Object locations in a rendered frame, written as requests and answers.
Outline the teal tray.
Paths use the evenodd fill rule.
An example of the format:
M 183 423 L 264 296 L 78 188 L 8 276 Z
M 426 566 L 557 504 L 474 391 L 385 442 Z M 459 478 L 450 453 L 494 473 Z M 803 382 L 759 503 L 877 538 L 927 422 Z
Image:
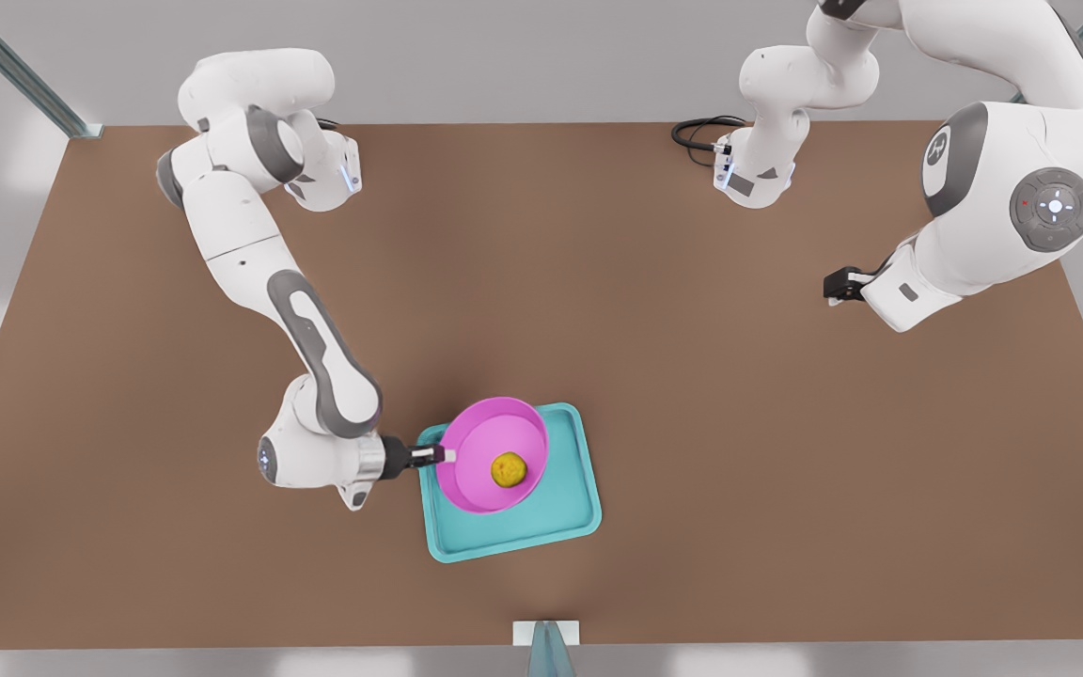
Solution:
M 451 564 L 559 543 L 592 534 L 601 524 L 603 512 L 579 412 L 566 402 L 536 408 L 549 433 L 549 463 L 538 487 L 511 509 L 464 512 L 440 493 L 435 465 L 418 471 L 427 548 L 435 560 Z M 440 446 L 447 425 L 426 429 L 417 443 Z

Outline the pink plate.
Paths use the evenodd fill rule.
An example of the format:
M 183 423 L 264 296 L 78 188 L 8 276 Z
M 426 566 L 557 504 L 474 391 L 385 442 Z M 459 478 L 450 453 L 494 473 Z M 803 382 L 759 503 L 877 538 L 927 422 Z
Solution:
M 435 468 L 435 483 L 457 509 L 473 515 L 506 511 L 537 489 L 549 463 L 550 440 L 542 413 L 527 402 L 495 396 L 465 408 L 443 433 L 446 459 Z M 494 478 L 499 459 L 517 458 L 523 477 L 510 487 Z

